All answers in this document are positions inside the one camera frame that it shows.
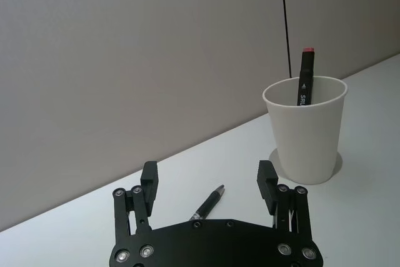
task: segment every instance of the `white table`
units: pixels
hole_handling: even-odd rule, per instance
[[[400,55],[345,80],[342,170],[327,183],[307,187],[313,240],[324,266],[399,266],[399,80]],[[209,218],[272,225],[256,184],[258,161],[268,159],[276,146],[272,135],[267,114],[161,161],[151,226],[187,220],[221,183],[226,192]],[[111,193],[117,187],[130,189],[140,175],[3,231],[0,266],[108,266],[114,246]]]

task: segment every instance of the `gray wall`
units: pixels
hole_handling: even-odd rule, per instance
[[[0,0],[0,229],[265,112],[282,6]]]
[[[316,50],[318,75],[345,77],[400,51],[400,0],[286,0],[293,76]]]

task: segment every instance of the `black pen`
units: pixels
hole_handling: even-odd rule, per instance
[[[224,194],[224,192],[225,192],[225,187],[223,184],[220,185],[218,188],[216,188],[213,192],[211,192],[210,196],[208,196],[206,201],[203,202],[200,208],[197,209],[197,211],[193,214],[190,220],[206,219],[206,217],[211,212],[213,207],[215,207],[217,202],[221,199],[221,196]]]
[[[313,94],[313,76],[314,48],[304,48],[301,56],[299,92],[297,94],[298,106],[308,106],[311,104],[311,95]]]

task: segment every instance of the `paper cup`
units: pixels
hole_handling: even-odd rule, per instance
[[[266,88],[267,104],[283,171],[300,184],[319,184],[333,173],[344,97],[348,87],[336,78],[315,76],[311,105],[297,106],[299,78]]]

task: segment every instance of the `cup rim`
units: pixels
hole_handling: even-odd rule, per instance
[[[264,100],[266,103],[271,103],[271,104],[273,104],[273,105],[275,105],[275,106],[280,106],[280,107],[282,107],[282,108],[306,109],[306,108],[315,108],[315,107],[318,107],[318,106],[324,106],[324,105],[326,105],[326,104],[328,104],[328,103],[332,103],[332,102],[334,102],[334,101],[336,101],[336,100],[338,100],[338,99],[340,99],[340,98],[345,97],[345,95],[348,93],[348,86],[347,86],[347,84],[346,84],[344,81],[342,81],[342,80],[340,80],[340,79],[338,79],[338,78],[331,78],[331,77],[329,77],[329,76],[314,76],[314,78],[325,78],[325,79],[330,79],[330,80],[337,81],[337,82],[341,83],[341,84],[344,86],[344,91],[343,91],[343,93],[340,94],[339,96],[335,97],[335,98],[330,99],[330,100],[327,100],[327,101],[324,101],[324,102],[321,102],[321,103],[309,104],[309,105],[307,105],[307,106],[297,106],[297,105],[295,105],[295,106],[293,106],[293,105],[288,106],[288,105],[285,105],[285,104],[274,103],[274,102],[268,100],[268,99],[265,97],[265,93],[267,92],[268,89],[271,89],[271,88],[277,86],[278,84],[284,83],[285,81],[292,81],[292,80],[298,79],[298,78],[299,78],[299,77],[283,79],[282,81],[278,81],[277,83],[274,83],[274,84],[268,86],[268,87],[264,90],[264,92],[262,92],[262,98],[263,98],[263,100]]]

